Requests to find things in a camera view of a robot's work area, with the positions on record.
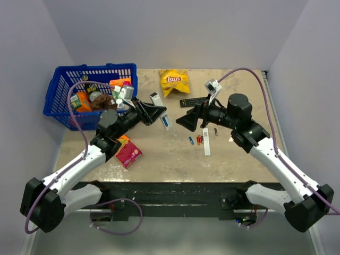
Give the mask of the white remote battery cover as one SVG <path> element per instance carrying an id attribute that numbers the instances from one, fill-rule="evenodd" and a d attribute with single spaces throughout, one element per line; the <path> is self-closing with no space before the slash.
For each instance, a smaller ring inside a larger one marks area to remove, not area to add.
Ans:
<path id="1" fill-rule="evenodd" d="M 203 134 L 203 146 L 204 146 L 204 155 L 205 156 L 210 156 L 210 141 L 209 141 L 209 131 L 207 128 L 202 129 L 202 134 Z"/>

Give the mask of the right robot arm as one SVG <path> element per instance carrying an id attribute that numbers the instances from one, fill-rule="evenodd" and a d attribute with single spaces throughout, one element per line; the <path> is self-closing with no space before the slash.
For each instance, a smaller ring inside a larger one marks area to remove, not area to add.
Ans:
<path id="1" fill-rule="evenodd" d="M 233 141 L 262 163 L 284 188 L 276 191 L 248 181 L 236 196 L 241 208 L 260 205 L 274 210 L 299 232 L 306 232 L 329 213 L 334 190 L 309 178 L 277 148 L 270 134 L 252 119 L 252 105 L 246 95 L 232 94 L 226 107 L 207 97 L 176 123 L 193 132 L 199 119 L 202 128 L 214 123 L 231 129 Z"/>

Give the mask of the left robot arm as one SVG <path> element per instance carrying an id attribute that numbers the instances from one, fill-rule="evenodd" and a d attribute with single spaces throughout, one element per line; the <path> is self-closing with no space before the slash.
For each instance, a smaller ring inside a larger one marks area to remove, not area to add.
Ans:
<path id="1" fill-rule="evenodd" d="M 109 188 L 98 181 L 80 189 L 74 187 L 91 171 L 111 159 L 121 147 L 120 137 L 137 124 L 153 124 L 165 113 L 165 106 L 155 106 L 133 98 L 129 109 L 120 116 L 113 109 L 100 116 L 96 135 L 86 142 L 84 151 L 59 171 L 38 180 L 32 178 L 24 189 L 20 212 L 26 217 L 25 232 L 31 234 L 29 223 L 48 233 L 65 216 L 86 206 L 105 208 L 109 205 Z"/>

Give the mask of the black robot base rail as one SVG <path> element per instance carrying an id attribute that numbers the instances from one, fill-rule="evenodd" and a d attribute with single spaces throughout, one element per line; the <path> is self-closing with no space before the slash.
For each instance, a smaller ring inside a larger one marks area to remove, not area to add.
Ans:
<path id="1" fill-rule="evenodd" d="M 232 220 L 254 207 L 236 192 L 242 183 L 101 182 L 104 196 L 84 209 L 113 210 L 113 220 L 129 217 L 218 218 Z"/>

